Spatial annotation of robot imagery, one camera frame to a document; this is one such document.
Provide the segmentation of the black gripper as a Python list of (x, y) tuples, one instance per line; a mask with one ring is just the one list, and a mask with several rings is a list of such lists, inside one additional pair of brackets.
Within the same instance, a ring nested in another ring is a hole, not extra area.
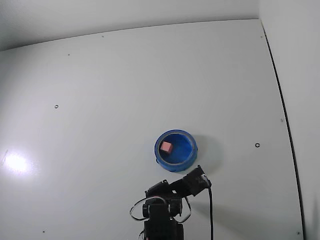
[(161, 197), (163, 199), (184, 198), (190, 195), (190, 181), (182, 178), (172, 183), (165, 179), (145, 191), (145, 196)]

